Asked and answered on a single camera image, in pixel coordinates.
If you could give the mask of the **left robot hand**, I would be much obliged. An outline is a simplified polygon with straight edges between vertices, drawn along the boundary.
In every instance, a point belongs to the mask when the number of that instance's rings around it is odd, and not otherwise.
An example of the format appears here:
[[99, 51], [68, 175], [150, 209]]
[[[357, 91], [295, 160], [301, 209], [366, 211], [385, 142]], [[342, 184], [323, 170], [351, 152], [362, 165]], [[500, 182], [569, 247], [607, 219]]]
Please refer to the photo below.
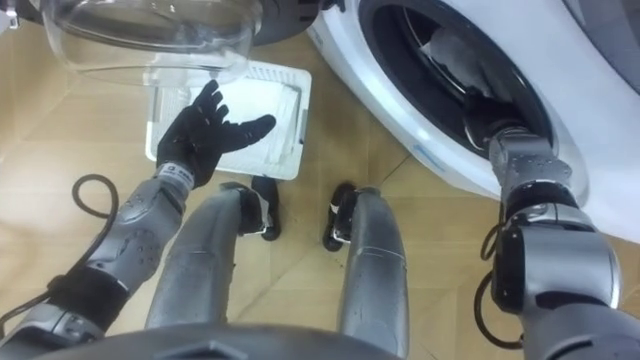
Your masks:
[[218, 82], [209, 81], [159, 141], [156, 166], [181, 167], [189, 174], [192, 187], [199, 188], [211, 180], [224, 154], [258, 143], [276, 126], [270, 114], [242, 123], [227, 121], [228, 114]]

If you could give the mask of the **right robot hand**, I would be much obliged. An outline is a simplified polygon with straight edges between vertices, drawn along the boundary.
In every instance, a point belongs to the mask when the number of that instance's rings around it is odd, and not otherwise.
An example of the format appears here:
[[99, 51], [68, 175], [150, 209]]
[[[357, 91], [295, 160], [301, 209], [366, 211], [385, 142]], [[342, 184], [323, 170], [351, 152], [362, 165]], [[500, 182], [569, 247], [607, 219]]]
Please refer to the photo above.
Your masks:
[[471, 145], [487, 152], [491, 138], [509, 128], [529, 130], [519, 109], [510, 102], [485, 97], [478, 92], [468, 92], [463, 104], [463, 125]]

